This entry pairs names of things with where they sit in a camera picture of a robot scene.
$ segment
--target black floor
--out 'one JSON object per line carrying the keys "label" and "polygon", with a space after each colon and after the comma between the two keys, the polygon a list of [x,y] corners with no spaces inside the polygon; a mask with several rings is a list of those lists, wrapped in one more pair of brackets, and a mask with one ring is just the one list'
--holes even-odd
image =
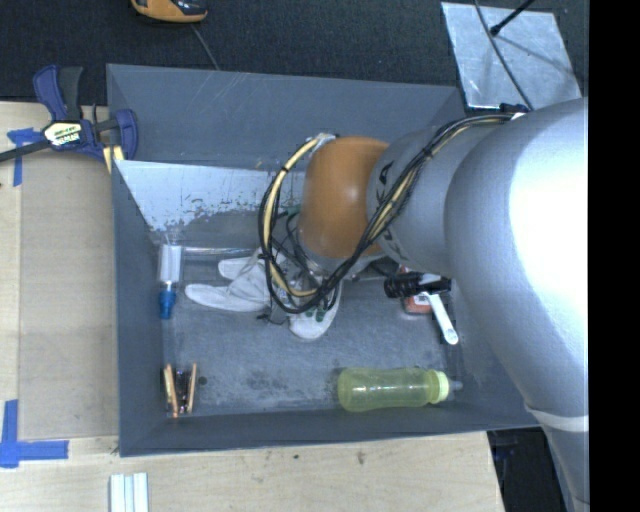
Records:
{"label": "black floor", "polygon": [[[209,68],[188,27],[143,24],[129,0],[0,0],[0,99],[35,101],[43,66],[83,66],[82,104],[106,104],[105,64]],[[520,0],[482,0],[515,8]],[[440,2],[434,0],[210,0],[199,26],[220,67],[433,85],[457,85]],[[553,12],[578,84],[588,94],[589,0],[538,0]],[[489,433],[508,512],[562,512],[539,429]]]}

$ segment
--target plastic bottle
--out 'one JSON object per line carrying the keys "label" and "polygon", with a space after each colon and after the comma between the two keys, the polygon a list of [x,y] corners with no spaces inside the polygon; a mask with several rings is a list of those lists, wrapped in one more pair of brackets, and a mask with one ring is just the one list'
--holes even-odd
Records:
{"label": "plastic bottle", "polygon": [[338,399],[350,412],[437,404],[461,388],[443,372],[422,368],[346,368],[338,377]]}

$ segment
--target gray bin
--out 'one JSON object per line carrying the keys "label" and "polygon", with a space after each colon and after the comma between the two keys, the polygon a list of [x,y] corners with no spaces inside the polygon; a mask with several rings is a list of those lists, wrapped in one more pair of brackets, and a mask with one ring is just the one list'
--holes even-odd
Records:
{"label": "gray bin", "polygon": [[[403,313],[367,274],[345,283],[334,324],[312,343],[256,314],[199,306],[183,291],[170,320],[158,315],[164,228],[179,226],[189,246],[250,253],[258,245],[257,191],[305,138],[330,132],[392,142],[462,117],[455,88],[110,65],[108,94],[111,111],[131,108],[140,131],[135,161],[112,177],[123,456],[535,424],[455,283],[456,346],[443,342],[431,317]],[[304,171],[301,162],[288,178],[291,203]],[[190,202],[202,196],[207,201]],[[218,260],[187,255],[183,282],[223,284]],[[204,377],[194,412],[171,418],[161,370],[193,362]],[[337,373],[348,366],[440,369],[464,390],[436,406],[348,413],[335,396]]]}

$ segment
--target metal clip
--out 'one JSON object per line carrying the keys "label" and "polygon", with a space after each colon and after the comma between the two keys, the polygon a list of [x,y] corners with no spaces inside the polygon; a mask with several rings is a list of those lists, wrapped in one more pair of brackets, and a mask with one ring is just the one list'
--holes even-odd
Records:
{"label": "metal clip", "polygon": [[171,416],[177,418],[181,414],[191,414],[196,391],[196,363],[193,363],[191,370],[175,371],[170,364],[167,364],[163,374],[167,404],[171,408]]}

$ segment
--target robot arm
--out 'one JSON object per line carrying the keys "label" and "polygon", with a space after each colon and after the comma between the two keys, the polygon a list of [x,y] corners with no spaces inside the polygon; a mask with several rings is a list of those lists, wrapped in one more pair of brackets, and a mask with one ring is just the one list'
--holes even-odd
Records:
{"label": "robot arm", "polygon": [[[500,116],[410,134],[384,152],[371,140],[328,143],[310,164],[298,235],[319,274],[355,265],[347,253],[365,248],[359,256],[455,279],[546,432],[571,506],[589,510],[587,102]],[[335,207],[319,166],[339,191]]]}

